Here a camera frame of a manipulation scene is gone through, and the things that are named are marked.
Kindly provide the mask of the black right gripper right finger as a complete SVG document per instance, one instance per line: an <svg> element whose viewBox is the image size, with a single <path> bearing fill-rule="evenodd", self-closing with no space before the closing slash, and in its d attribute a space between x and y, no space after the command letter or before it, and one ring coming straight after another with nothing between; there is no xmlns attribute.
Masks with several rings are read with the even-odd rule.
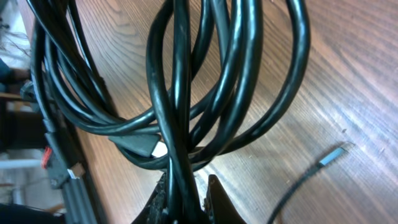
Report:
<svg viewBox="0 0 398 224"><path fill-rule="evenodd" d="M211 224L246 224L214 174L208 176L205 213Z"/></svg>

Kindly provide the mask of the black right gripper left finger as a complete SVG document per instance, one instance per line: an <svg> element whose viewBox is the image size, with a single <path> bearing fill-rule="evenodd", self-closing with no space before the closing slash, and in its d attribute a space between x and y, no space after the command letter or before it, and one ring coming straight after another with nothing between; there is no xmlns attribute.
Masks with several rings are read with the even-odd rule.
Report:
<svg viewBox="0 0 398 224"><path fill-rule="evenodd" d="M167 174L163 173L144 208L132 224L168 224L169 214L167 203Z"/></svg>

